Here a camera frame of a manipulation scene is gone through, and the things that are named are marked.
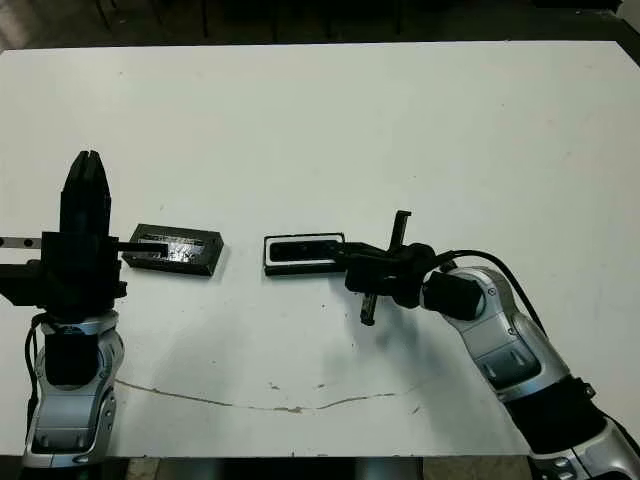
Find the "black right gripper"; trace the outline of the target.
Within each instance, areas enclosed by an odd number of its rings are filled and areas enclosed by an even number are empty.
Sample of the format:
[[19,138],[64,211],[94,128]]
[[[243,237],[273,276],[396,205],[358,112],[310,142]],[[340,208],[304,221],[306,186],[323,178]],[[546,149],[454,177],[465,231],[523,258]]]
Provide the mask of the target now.
[[[410,211],[395,214],[391,240],[387,250],[363,242],[338,242],[330,249],[329,258],[338,264],[351,264],[345,270],[345,287],[363,293],[360,322],[374,325],[379,295],[391,296],[400,306],[419,305],[420,288],[426,275],[426,246],[404,245]],[[352,263],[371,263],[358,265]]]

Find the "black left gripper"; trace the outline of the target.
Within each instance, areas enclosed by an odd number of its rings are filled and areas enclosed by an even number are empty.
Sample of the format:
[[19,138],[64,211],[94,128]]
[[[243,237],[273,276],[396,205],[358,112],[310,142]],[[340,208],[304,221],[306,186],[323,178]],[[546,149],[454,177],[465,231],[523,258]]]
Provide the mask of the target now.
[[[119,255],[143,252],[165,257],[168,245],[122,242],[108,236],[110,216],[111,194],[101,157],[94,150],[81,151],[61,192],[61,232],[44,232],[40,238],[1,238],[5,249],[40,252],[38,260],[1,266],[1,295],[15,306],[50,311],[112,308],[115,299],[126,295]],[[87,230],[96,235],[73,234]]]

